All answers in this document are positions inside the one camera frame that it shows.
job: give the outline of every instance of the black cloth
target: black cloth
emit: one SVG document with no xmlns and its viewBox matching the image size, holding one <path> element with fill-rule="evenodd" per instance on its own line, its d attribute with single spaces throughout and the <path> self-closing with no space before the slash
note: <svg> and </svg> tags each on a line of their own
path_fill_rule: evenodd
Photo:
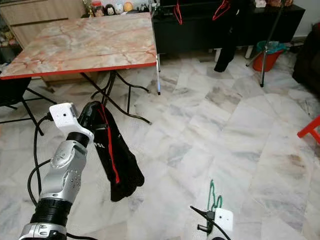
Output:
<svg viewBox="0 0 320 240">
<path fill-rule="evenodd" d="M 110 181 L 111 201 L 117 202 L 130 196 L 137 187 L 141 187 L 145 178 L 137 165 L 135 155 L 129 150 L 121 136 L 110 111 L 98 101 L 88 103 L 82 112 L 88 108 L 90 108 L 89 115 L 93 119 L 88 125 L 94 132 L 94 145 Z M 101 126 L 105 124 L 107 128 L 103 129 Z"/>
<path fill-rule="evenodd" d="M 249 3 L 249 0 L 232 0 L 228 12 L 216 20 L 226 25 L 225 32 L 221 33 L 224 35 L 225 41 L 214 68 L 216 72 L 224 72 L 228 64 L 234 59 L 239 33 L 241 26 L 244 24 Z"/>
</svg>

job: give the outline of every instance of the marble-top table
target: marble-top table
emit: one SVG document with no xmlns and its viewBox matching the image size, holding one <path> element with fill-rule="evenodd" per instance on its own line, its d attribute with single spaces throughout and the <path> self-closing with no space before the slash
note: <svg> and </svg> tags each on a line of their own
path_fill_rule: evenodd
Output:
<svg viewBox="0 0 320 240">
<path fill-rule="evenodd" d="M 17 79 L 156 65 L 150 13 L 54 21 L 0 78 Z"/>
</svg>

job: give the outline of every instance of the figurine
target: figurine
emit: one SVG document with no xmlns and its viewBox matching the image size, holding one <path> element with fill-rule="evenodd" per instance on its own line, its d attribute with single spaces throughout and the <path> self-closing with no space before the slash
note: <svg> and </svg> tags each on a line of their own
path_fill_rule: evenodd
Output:
<svg viewBox="0 0 320 240">
<path fill-rule="evenodd" d="M 127 1 L 124 5 L 123 5 L 123 10 L 125 12 L 130 12 L 132 9 L 134 9 L 134 6 L 132 5 L 131 2 Z"/>
<path fill-rule="evenodd" d="M 124 12 L 124 6 L 121 3 L 117 3 L 114 7 L 116 14 L 122 14 Z"/>
<path fill-rule="evenodd" d="M 107 16 L 115 15 L 116 10 L 112 4 L 105 5 L 105 13 Z"/>
</svg>

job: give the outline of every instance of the red stripe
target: red stripe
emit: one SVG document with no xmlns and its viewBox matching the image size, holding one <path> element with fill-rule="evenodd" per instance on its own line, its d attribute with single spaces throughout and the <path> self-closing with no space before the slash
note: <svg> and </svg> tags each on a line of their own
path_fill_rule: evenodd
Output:
<svg viewBox="0 0 320 240">
<path fill-rule="evenodd" d="M 48 71 L 48 72 L 28 73 L 28 74 L 20 74 L 20 75 L 0 76 L 0 80 L 20 79 L 20 78 L 22 79 L 22 78 L 29 78 L 29 77 L 42 77 L 42 76 L 62 75 L 62 74 L 90 73 L 90 72 L 109 71 L 109 70 L 117 70 L 117 69 L 144 68 L 144 67 L 152 67 L 155 65 L 156 65 L 156 62 L 150 62 L 150 63 L 143 63 L 143 64 L 123 65 L 123 66 L 108 66 L 108 67 L 97 67 L 97 68 L 65 70 L 65 71 Z"/>
<path fill-rule="evenodd" d="M 100 113 L 102 119 L 104 119 L 105 123 L 108 124 L 108 127 L 107 127 L 107 131 L 108 131 L 108 149 L 109 149 L 109 154 L 110 154 L 110 157 L 111 157 L 112 169 L 113 169 L 113 171 L 115 173 L 115 183 L 118 184 L 118 183 L 120 183 L 120 178 L 119 178 L 119 174 L 118 174 L 118 171 L 117 171 L 117 168 L 116 168 L 116 165 L 115 165 L 114 154 L 112 152 L 112 140 L 111 140 L 110 125 L 109 125 L 108 120 L 106 118 L 105 107 L 102 104 L 101 104 L 101 107 L 102 107 L 102 111 L 103 111 L 104 116 L 102 115 L 102 113 L 100 112 L 99 109 L 98 109 L 98 112 Z"/>
</svg>

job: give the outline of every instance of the black cabinet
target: black cabinet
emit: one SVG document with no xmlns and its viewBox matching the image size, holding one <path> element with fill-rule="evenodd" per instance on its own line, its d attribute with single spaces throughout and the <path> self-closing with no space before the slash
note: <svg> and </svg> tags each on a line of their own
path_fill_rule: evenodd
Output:
<svg viewBox="0 0 320 240">
<path fill-rule="evenodd" d="M 174 15 L 154 18 L 153 27 L 157 52 L 178 53 L 201 49 L 221 48 L 228 31 L 228 18 L 212 21 L 218 3 L 208 5 L 203 11 L 183 15 L 179 25 Z M 255 45 L 266 40 L 279 8 L 250 6 L 241 25 L 238 46 Z M 272 40 L 290 42 L 305 10 L 299 6 L 285 7 Z"/>
</svg>

